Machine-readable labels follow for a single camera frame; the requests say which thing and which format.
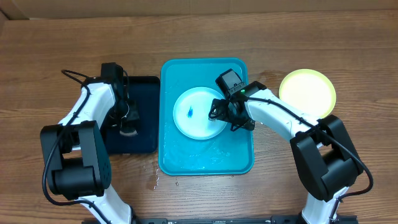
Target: blue object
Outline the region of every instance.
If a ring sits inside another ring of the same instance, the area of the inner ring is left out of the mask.
[[[195,140],[182,134],[173,120],[177,98],[195,87],[218,92],[216,78],[232,68],[247,84],[248,70],[237,58],[175,59],[162,67],[159,113],[159,167],[168,175],[244,174],[254,165],[251,131],[230,131],[230,124],[219,135]]]
[[[189,108],[189,111],[188,111],[187,116],[188,116],[189,118],[191,118],[192,115],[193,115],[193,109],[192,109],[192,107],[191,107],[191,108]]]

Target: black tray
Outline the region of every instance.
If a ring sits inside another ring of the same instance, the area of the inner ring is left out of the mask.
[[[129,77],[130,99],[136,100],[139,112],[138,135],[125,137],[118,128],[103,125],[101,133],[108,154],[153,153],[159,138],[160,80],[158,77]]]

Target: wooden table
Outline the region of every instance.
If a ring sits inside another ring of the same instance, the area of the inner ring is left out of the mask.
[[[0,222],[92,217],[78,205],[48,203],[41,189],[40,130],[63,118],[80,95],[61,69],[97,76],[101,63],[117,62],[131,75],[160,76],[169,59],[200,57],[241,58],[249,81],[274,93],[293,70],[324,73],[337,92],[333,114],[345,122],[375,180],[371,193],[348,198],[339,213],[357,215],[361,223],[396,223],[398,11],[6,21],[0,38]],[[176,179],[156,174],[157,154],[112,156],[112,183],[140,217],[298,214],[307,194],[290,146],[257,126],[254,147],[254,167],[234,177]],[[367,184],[361,175],[351,190]]]

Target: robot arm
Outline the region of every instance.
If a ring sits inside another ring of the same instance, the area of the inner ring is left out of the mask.
[[[301,223],[327,224],[330,217],[335,219],[336,214],[331,213],[336,199],[345,194],[363,169],[344,150],[333,144],[333,150],[322,156],[318,148],[329,145],[328,139],[294,118],[292,113],[326,132],[359,158],[341,120],[333,115],[318,119],[303,113],[278,99],[259,82],[244,84],[231,69],[222,73],[216,84],[224,93],[225,100],[213,100],[209,119],[226,121],[232,127],[250,131],[254,129],[254,122],[258,121],[289,141],[298,175],[309,192],[301,213]]]
[[[86,88],[82,87],[81,96],[65,118],[57,125],[45,126],[40,133],[46,161],[61,130],[70,129],[62,137],[50,161],[49,188],[53,194],[61,194],[68,200],[93,202],[106,221],[91,205],[82,205],[100,223],[133,223],[136,220],[132,208],[120,199],[111,185],[109,156],[100,133],[105,119],[109,119],[126,136],[136,134],[132,121],[137,119],[137,111],[124,89],[123,68],[115,63],[105,63],[100,77],[88,78],[83,84],[89,88],[90,95],[71,125],[65,127],[87,97]],[[63,154],[72,150],[81,150],[81,157],[65,159]]]
[[[269,99],[278,104],[283,105],[295,114],[299,114],[302,118],[313,125],[318,124],[318,119],[312,115],[305,114],[297,110],[287,103],[276,97],[270,90],[259,90],[255,92],[250,98]],[[286,111],[280,109],[276,105],[268,104],[261,101],[248,100],[245,102],[245,107],[251,119],[261,122],[262,124],[270,127],[276,133],[281,135],[286,141],[290,141],[298,132],[306,132],[310,127],[302,124],[299,120],[293,118]],[[317,148],[322,147],[323,144],[319,143]],[[329,201],[318,200],[311,194],[307,196],[307,202],[302,210],[301,216],[307,224],[327,224],[329,223],[329,216],[333,210],[333,206],[340,195],[343,195],[348,190],[348,187],[343,187],[337,191],[333,198]]]

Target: white plate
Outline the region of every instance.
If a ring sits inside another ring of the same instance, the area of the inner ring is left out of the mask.
[[[193,139],[209,139],[224,130],[226,122],[210,121],[213,99],[222,99],[221,93],[207,87],[196,87],[182,93],[173,109],[174,123],[184,135]]]

